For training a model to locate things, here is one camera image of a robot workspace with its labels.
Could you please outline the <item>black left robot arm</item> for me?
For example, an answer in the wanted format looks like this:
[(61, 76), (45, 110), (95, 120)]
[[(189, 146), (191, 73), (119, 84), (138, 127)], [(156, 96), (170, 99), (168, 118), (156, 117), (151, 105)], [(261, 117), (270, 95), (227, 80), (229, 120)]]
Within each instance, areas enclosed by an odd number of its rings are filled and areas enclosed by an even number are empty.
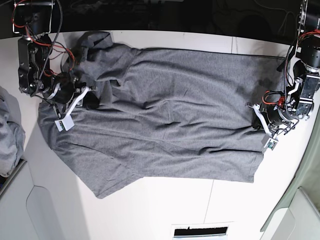
[(300, 4), (297, 37), (277, 71), (283, 72), (283, 91), (266, 91), (257, 106), (253, 128), (275, 136), (288, 133), (314, 108), (320, 88), (320, 2)]

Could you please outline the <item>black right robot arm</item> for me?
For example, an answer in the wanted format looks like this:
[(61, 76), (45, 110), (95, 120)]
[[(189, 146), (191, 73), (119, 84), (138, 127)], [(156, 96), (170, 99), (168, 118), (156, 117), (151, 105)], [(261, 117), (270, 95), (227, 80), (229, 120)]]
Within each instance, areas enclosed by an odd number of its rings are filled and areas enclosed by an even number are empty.
[[(73, 52), (57, 41), (63, 24), (59, 0), (16, 0), (13, 4), (12, 31), (21, 37), (18, 45), (18, 79), (21, 93), (37, 97), (66, 111), (72, 104), (97, 109), (93, 90), (74, 75)], [(59, 73), (50, 65), (51, 54), (67, 55), (67, 67)]]

